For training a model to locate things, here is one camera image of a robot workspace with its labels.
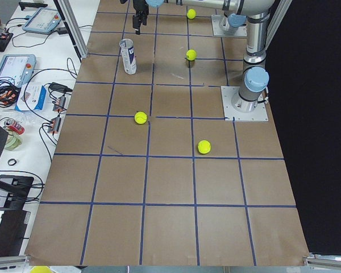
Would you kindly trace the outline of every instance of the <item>white mounting plate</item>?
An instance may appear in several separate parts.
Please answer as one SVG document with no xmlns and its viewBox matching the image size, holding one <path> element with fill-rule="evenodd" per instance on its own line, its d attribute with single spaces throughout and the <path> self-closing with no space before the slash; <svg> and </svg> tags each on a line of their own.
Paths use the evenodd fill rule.
<svg viewBox="0 0 341 273">
<path fill-rule="evenodd" d="M 215 37 L 246 38 L 246 26 L 235 27 L 233 30 L 225 31 L 220 28 L 220 21 L 224 15 L 211 15 L 212 30 Z"/>
<path fill-rule="evenodd" d="M 267 110 L 265 104 L 257 104 L 253 112 L 241 113 L 231 105 L 233 95 L 239 91 L 239 86 L 221 86 L 223 113 L 226 121 L 268 121 Z"/>
</svg>

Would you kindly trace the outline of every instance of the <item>red can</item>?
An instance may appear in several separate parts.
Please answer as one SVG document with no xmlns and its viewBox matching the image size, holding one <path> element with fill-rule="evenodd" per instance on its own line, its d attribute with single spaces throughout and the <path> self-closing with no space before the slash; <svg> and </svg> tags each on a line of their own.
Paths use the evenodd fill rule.
<svg viewBox="0 0 341 273">
<path fill-rule="evenodd" d="M 25 132 L 25 129 L 23 126 L 21 126 L 15 119 L 9 118 L 5 122 L 5 127 L 7 127 L 9 130 L 16 132 L 18 135 L 21 135 Z"/>
</svg>

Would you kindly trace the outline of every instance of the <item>yellow ball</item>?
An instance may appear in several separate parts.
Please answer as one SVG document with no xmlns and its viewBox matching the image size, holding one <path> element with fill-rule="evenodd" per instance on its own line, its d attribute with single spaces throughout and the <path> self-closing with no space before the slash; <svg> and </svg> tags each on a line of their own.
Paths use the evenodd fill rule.
<svg viewBox="0 0 341 273">
<path fill-rule="evenodd" d="M 30 272 L 31 273 L 53 273 L 53 271 L 50 270 L 48 266 L 35 266 Z"/>
<path fill-rule="evenodd" d="M 187 12 L 187 18 L 188 19 L 194 19 L 196 17 L 196 11 L 194 9 L 190 9 Z"/>
<path fill-rule="evenodd" d="M 148 120 L 148 116 L 144 112 L 137 112 L 134 116 L 134 120 L 137 124 L 144 124 Z"/>
<path fill-rule="evenodd" d="M 197 58 L 197 52 L 194 49 L 190 49 L 186 53 L 186 59 L 189 61 L 194 61 Z"/>
<path fill-rule="evenodd" d="M 208 140 L 198 142 L 197 149 L 200 154 L 205 155 L 211 151 L 211 143 Z"/>
</svg>

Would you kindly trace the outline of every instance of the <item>black background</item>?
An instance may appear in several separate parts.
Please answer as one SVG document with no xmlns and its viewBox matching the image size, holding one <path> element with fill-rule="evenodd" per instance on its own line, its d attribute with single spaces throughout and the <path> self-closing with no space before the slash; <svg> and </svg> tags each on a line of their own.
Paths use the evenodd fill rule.
<svg viewBox="0 0 341 273">
<path fill-rule="evenodd" d="M 308 248 L 341 255 L 341 0 L 293 1 L 267 54 L 273 116 Z"/>
</svg>

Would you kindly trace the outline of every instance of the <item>white can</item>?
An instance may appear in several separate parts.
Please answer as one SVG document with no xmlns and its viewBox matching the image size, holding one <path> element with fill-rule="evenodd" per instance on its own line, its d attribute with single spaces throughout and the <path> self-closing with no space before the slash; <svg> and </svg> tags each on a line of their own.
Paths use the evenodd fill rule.
<svg viewBox="0 0 341 273">
<path fill-rule="evenodd" d="M 136 61 L 134 54 L 134 43 L 130 39 L 123 39 L 120 41 L 121 56 L 123 57 L 123 64 L 125 72 L 129 75 L 136 72 Z"/>
</svg>

